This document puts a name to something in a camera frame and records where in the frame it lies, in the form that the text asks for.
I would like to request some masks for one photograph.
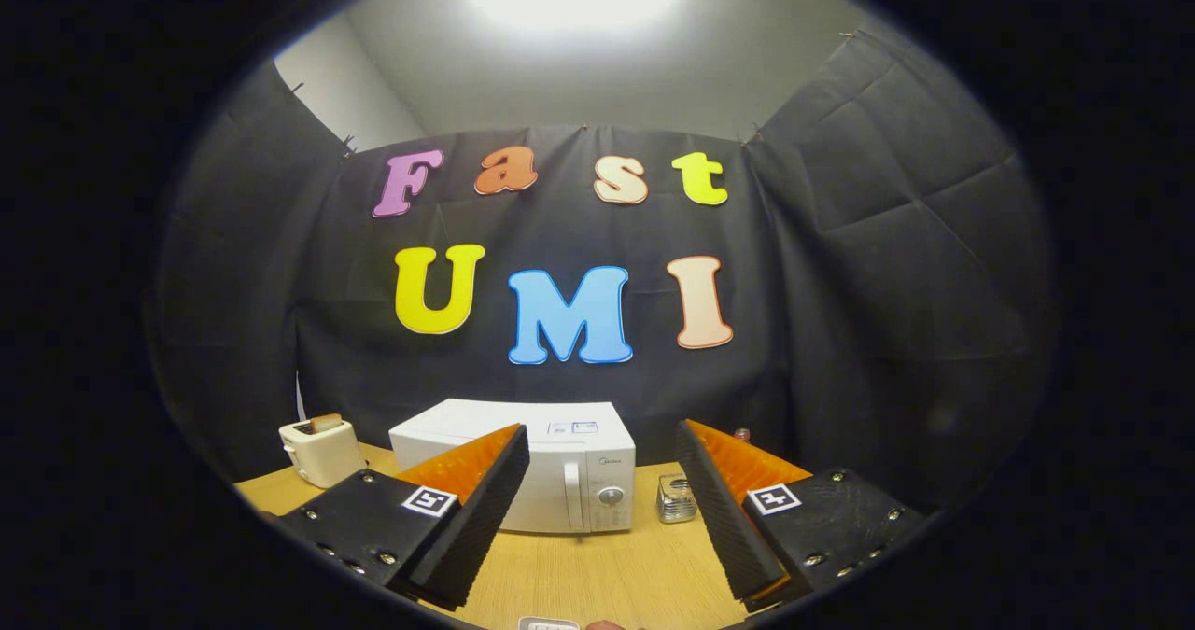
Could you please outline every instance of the blue letter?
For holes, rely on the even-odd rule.
[[[581,329],[586,344],[577,355],[592,365],[625,362],[631,345],[623,340],[623,283],[626,269],[598,267],[581,277],[571,304],[564,302],[552,279],[541,270],[523,270],[510,276],[510,288],[519,298],[519,322],[510,361],[541,365],[547,350],[539,344],[539,330],[562,362],[572,355]]]

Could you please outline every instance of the microwave handle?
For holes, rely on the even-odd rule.
[[[584,520],[581,519],[581,475],[577,471],[577,463],[564,465],[564,500],[569,506],[569,527],[584,528]]]

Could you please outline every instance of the lime green letter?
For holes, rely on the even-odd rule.
[[[721,206],[727,202],[727,190],[715,189],[710,173],[722,175],[722,164],[705,158],[705,152],[684,154],[673,159],[673,167],[680,170],[685,183],[685,195],[703,206]]]

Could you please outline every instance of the yellow letter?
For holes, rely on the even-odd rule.
[[[428,280],[428,264],[436,259],[436,251],[431,247],[406,247],[394,255],[394,263],[398,264],[394,313],[403,326],[416,334],[454,331],[465,324],[473,310],[473,273],[478,259],[485,256],[485,247],[453,245],[445,256],[453,263],[452,293],[447,306],[429,311],[423,302],[423,288]]]
[[[713,271],[719,268],[722,262],[717,257],[685,257],[668,262],[664,268],[680,285],[685,329],[676,336],[676,344],[681,348],[713,348],[735,337],[734,329],[722,322],[718,307]]]
[[[623,157],[602,157],[594,164],[598,179],[594,191],[607,203],[639,203],[648,197],[648,185],[641,178],[643,164]]]
[[[673,160],[673,167],[680,170],[685,195],[697,203],[721,206],[727,202],[727,190],[715,189],[710,182],[710,173],[722,175],[722,164],[706,159],[705,152],[684,154],[680,159]]]

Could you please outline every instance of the metal container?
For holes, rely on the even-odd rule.
[[[685,522],[697,515],[697,502],[684,473],[664,473],[656,494],[660,522]]]

